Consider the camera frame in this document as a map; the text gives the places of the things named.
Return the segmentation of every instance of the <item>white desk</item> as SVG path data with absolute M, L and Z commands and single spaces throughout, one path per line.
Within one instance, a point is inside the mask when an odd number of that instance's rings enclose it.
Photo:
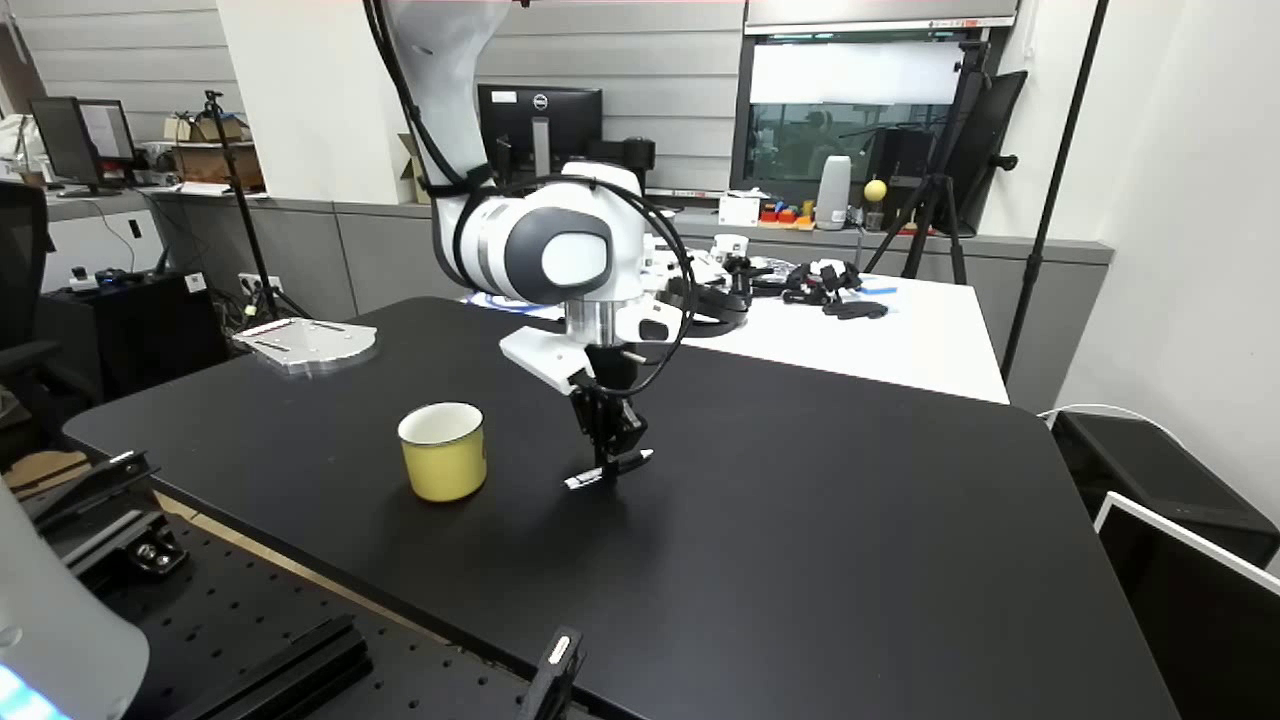
M 888 317 L 834 318 L 813 304 L 754 301 L 747 322 L 725 336 L 686 336 L 686 342 L 1008 402 L 973 289 L 897 277 L 866 277 L 864 282 L 891 289 L 891 296 L 866 296 L 888 304 Z

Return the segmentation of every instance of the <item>office chair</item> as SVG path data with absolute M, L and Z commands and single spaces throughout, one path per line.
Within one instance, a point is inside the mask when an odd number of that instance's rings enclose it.
M 27 407 L 36 438 L 58 438 L 58 425 L 95 402 L 95 392 L 54 364 L 51 339 L 36 339 L 42 253 L 42 193 L 0 183 L 0 384 Z

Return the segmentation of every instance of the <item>window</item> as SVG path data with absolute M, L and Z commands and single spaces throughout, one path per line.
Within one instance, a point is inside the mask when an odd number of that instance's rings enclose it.
M 873 174 L 885 127 L 938 133 L 963 31 L 754 37 L 739 88 L 737 188 L 817 195 L 828 156 Z

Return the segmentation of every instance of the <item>desk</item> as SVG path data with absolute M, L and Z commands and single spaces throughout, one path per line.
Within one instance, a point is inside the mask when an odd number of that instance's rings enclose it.
M 58 364 L 100 396 L 128 396 L 226 358 L 226 339 L 209 292 L 182 277 L 155 277 L 114 292 L 49 292 L 36 336 L 58 342 Z
M 161 485 L 474 653 L 584 632 L 579 689 L 641 716 L 1175 716 L 1046 430 L 1015 407 L 678 353 L 655 461 L 564 494 L 564 396 L 507 317 L 411 301 L 327 378 L 235 358 L 95 407 Z M 488 486 L 407 494 L 395 421 L 488 413 Z
M 809 304 L 754 301 L 745 327 L 686 342 L 817 370 L 864 374 L 987 402 L 1008 402 L 973 289 L 866 277 L 885 318 L 830 318 Z

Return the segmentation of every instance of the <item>computer screen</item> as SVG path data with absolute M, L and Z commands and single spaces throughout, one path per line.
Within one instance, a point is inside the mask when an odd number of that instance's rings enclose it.
M 1094 532 L 1181 712 L 1280 716 L 1280 581 L 1114 492 Z
M 133 137 L 121 99 L 78 99 L 78 117 L 100 161 L 133 161 Z
M 68 183 L 104 183 L 104 166 L 82 127 L 82 110 L 75 97 L 36 97 L 30 117 L 36 117 L 51 174 Z
M 478 127 L 499 183 L 531 183 L 604 137 L 604 92 L 478 82 Z
M 217 304 L 241 301 L 241 271 L 253 271 L 253 253 L 241 223 L 210 223 L 194 195 L 147 195 L 155 230 L 170 271 L 199 271 Z

